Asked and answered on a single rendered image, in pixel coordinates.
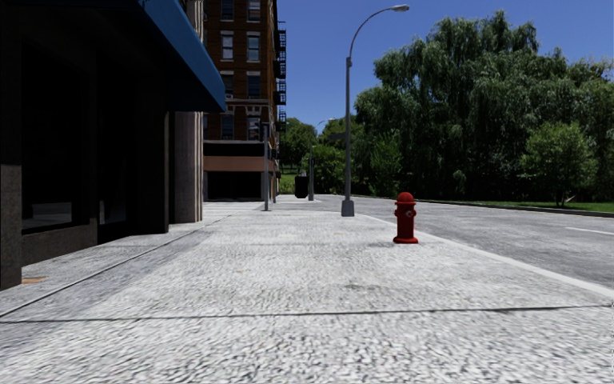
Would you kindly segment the red brick building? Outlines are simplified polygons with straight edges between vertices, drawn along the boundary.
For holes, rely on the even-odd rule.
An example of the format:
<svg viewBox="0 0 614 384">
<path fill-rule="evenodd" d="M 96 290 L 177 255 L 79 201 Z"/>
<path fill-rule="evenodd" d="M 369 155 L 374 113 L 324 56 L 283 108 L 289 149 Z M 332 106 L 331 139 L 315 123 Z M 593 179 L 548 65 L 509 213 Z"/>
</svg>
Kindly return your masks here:
<svg viewBox="0 0 614 384">
<path fill-rule="evenodd" d="M 277 160 L 285 130 L 286 30 L 277 0 L 205 0 L 203 11 L 205 47 L 225 87 L 225 111 L 204 119 L 204 199 L 262 201 L 260 123 L 269 123 Z"/>
</svg>

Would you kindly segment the trees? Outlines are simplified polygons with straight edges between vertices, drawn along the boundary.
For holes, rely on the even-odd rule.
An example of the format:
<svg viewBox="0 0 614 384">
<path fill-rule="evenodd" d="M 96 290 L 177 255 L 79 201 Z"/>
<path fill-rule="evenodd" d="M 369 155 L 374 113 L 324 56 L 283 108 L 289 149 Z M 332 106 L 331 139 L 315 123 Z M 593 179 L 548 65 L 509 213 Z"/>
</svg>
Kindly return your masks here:
<svg viewBox="0 0 614 384">
<path fill-rule="evenodd" d="M 540 54 L 531 22 L 444 18 L 425 38 L 374 62 L 351 122 L 358 194 L 469 201 L 614 202 L 614 59 Z M 340 194 L 345 120 L 323 132 L 295 118 L 281 158 L 315 189 Z"/>
</svg>

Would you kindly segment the dark building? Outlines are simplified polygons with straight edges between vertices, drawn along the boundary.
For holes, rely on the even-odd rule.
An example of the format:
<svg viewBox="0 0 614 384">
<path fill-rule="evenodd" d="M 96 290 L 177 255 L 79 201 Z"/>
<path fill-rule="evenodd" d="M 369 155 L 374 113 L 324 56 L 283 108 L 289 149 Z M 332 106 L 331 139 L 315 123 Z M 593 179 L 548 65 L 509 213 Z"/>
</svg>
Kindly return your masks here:
<svg viewBox="0 0 614 384">
<path fill-rule="evenodd" d="M 204 0 L 0 0 L 0 290 L 202 218 Z"/>
</svg>

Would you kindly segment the red fire hydrant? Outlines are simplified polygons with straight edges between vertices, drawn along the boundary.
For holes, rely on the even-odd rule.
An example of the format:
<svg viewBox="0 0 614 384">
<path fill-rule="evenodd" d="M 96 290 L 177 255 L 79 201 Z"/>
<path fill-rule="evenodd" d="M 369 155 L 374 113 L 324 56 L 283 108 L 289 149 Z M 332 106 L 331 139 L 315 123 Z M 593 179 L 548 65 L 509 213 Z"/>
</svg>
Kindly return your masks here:
<svg viewBox="0 0 614 384">
<path fill-rule="evenodd" d="M 414 217 L 416 202 L 409 192 L 401 192 L 395 202 L 394 211 L 397 217 L 397 236 L 393 239 L 395 243 L 417 244 L 418 239 L 414 236 Z"/>
</svg>

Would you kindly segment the grey pole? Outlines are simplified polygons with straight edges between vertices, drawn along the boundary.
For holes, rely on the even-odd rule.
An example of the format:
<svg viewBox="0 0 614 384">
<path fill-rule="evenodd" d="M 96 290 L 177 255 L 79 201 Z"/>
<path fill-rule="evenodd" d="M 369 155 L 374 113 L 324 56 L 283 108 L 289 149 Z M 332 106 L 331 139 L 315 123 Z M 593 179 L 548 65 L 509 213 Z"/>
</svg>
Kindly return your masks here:
<svg viewBox="0 0 614 384">
<path fill-rule="evenodd" d="M 270 160 L 270 173 L 271 173 L 271 196 L 272 202 L 277 202 L 277 191 L 278 191 L 278 180 L 277 180 L 277 172 L 278 172 L 278 160 L 277 160 L 277 150 L 274 148 L 269 149 L 269 160 Z"/>
</svg>

